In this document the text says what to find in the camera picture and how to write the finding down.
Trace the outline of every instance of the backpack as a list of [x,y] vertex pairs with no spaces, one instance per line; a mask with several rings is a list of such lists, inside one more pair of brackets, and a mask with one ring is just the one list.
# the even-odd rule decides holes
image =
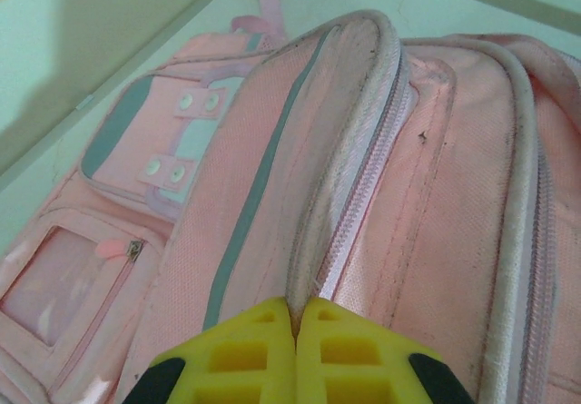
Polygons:
[[[238,21],[270,45],[272,19]],[[275,296],[296,328],[319,296],[478,402],[578,399],[581,63],[519,35],[401,41],[371,11],[270,54],[195,39],[6,256],[2,393],[122,402],[157,354]]]

